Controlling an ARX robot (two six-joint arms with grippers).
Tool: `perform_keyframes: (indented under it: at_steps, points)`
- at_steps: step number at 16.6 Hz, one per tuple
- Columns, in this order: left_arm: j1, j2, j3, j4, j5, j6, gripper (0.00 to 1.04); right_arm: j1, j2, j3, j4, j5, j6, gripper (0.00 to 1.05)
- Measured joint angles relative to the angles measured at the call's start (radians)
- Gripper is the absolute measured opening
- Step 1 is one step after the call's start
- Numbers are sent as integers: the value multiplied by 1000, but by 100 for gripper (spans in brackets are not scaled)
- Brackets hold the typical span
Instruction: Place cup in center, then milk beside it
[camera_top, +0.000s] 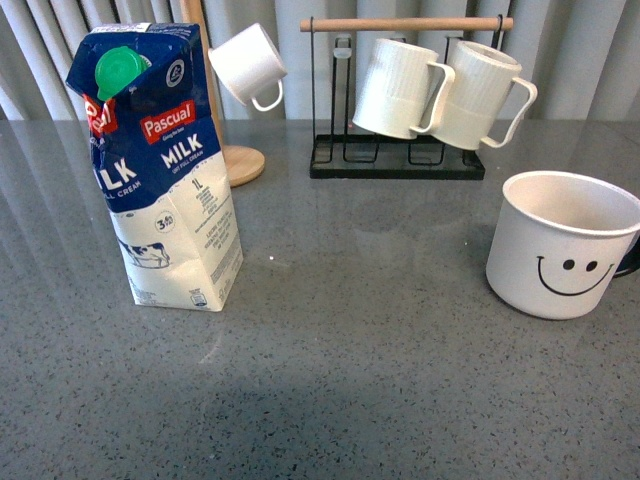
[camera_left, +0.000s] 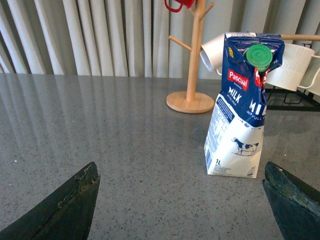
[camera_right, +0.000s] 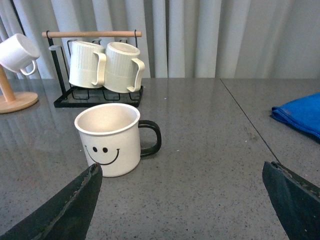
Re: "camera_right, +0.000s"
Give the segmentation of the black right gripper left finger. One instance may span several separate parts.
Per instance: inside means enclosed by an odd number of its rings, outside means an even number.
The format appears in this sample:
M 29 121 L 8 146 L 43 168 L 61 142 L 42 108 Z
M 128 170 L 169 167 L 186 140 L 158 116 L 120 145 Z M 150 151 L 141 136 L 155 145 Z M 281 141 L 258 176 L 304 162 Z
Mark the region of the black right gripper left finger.
M 17 223 L 2 240 L 84 240 L 102 185 L 102 168 L 93 164 L 41 207 Z

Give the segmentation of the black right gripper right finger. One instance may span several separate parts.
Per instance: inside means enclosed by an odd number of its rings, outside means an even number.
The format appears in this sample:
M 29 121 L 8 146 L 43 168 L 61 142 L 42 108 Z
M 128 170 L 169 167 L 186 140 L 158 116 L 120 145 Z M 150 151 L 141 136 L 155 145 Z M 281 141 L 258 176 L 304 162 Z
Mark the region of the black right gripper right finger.
M 320 188 L 278 162 L 265 162 L 262 180 L 291 240 L 320 238 Z

